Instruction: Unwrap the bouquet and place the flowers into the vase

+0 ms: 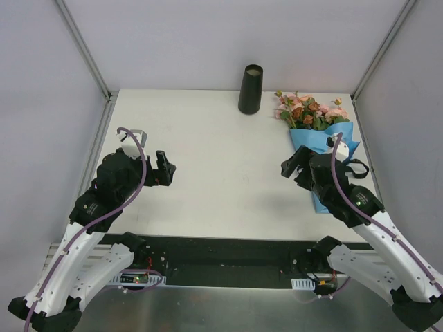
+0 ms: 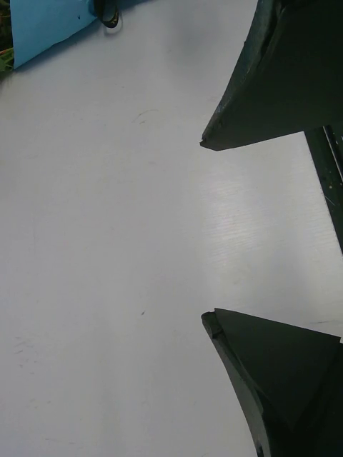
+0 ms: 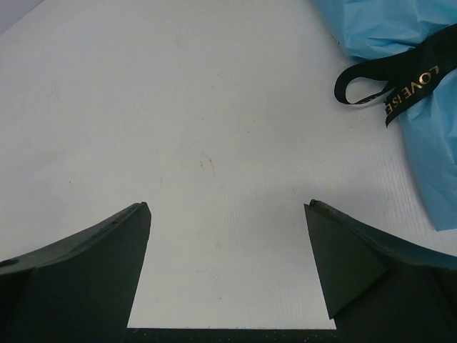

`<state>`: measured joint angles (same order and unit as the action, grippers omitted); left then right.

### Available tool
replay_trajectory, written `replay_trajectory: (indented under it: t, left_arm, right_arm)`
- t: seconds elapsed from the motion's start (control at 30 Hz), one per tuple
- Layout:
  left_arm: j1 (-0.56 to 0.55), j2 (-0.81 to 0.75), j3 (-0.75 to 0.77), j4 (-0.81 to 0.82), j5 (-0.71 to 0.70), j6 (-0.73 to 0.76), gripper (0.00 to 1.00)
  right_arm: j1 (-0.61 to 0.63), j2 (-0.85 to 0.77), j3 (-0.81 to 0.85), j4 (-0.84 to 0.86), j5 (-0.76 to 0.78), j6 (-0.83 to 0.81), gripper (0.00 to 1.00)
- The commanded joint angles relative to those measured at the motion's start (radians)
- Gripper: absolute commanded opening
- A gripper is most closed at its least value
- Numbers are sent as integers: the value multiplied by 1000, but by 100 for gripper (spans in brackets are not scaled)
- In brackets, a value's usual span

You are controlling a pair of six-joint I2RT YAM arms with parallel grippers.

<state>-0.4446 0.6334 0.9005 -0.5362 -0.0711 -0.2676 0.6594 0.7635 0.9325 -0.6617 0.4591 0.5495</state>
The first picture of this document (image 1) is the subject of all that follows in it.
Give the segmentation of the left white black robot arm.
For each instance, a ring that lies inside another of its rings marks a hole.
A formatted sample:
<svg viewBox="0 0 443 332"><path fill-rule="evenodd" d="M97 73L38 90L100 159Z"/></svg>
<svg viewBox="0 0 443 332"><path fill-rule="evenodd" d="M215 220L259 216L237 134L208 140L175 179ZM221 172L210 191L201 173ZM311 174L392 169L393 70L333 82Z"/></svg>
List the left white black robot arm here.
<svg viewBox="0 0 443 332"><path fill-rule="evenodd" d="M164 249L126 232L87 271L82 267L111 224L144 186L169 186L176 167L163 151L157 167L149 157L130 158L123 149L105 156L91 187L75 202L54 257L34 288L11 300L8 311L24 320L24 329L73 331L89 302L117 275L126 274L124 293L148 290L165 280Z"/></svg>

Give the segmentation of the blue wrapping paper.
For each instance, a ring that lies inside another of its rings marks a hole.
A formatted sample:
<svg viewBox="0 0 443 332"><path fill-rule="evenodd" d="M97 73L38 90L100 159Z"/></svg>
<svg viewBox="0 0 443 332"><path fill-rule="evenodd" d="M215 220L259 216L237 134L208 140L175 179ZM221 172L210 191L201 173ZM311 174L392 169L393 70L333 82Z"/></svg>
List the blue wrapping paper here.
<svg viewBox="0 0 443 332"><path fill-rule="evenodd" d="M296 172L298 186L312 192L323 210L338 219L349 216L350 208L338 190L346 194L352 190L347 174L350 157L359 146L352 140L353 124L343 122L324 131L292 129L291 139L295 154L283 167L283 176Z"/></svg>

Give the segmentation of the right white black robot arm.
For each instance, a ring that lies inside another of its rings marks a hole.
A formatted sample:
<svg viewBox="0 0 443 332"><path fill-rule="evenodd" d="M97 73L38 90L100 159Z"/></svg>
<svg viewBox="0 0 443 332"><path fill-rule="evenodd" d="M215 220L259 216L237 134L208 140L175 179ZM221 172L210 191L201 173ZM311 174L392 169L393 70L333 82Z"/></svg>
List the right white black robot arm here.
<svg viewBox="0 0 443 332"><path fill-rule="evenodd" d="M362 237L384 261L377 266L353 254L333 237L316 244L311 256L320 273L345 273L388 303L412 331L426 331L442 319L442 274L434 269L394 225L381 201L366 187L351 183L346 163L332 153L306 146L281 164L281 174L297 173L298 186L313 192L329 213Z"/></svg>

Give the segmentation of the pink orange flower bunch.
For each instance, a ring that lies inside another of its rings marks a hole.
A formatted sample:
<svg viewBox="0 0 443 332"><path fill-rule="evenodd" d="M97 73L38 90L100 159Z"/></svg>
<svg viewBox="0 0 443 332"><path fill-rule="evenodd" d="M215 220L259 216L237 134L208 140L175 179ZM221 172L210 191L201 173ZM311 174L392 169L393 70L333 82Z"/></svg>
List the pink orange flower bunch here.
<svg viewBox="0 0 443 332"><path fill-rule="evenodd" d="M324 131L332 125L350 121L340 98L333 100L330 107L318 103L312 95L300 95L297 91L288 94L276 91L274 96L279 102L275 117L290 129Z"/></svg>

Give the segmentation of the black gold-lettered ribbon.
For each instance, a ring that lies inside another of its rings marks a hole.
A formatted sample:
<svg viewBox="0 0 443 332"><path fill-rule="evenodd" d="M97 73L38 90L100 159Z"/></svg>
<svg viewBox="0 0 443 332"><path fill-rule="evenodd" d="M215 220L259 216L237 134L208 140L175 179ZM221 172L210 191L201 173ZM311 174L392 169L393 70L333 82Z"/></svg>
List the black gold-lettered ribbon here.
<svg viewBox="0 0 443 332"><path fill-rule="evenodd" d="M359 159L351 159L345 163L345 172L351 173L355 179L364 179L370 168Z"/></svg>

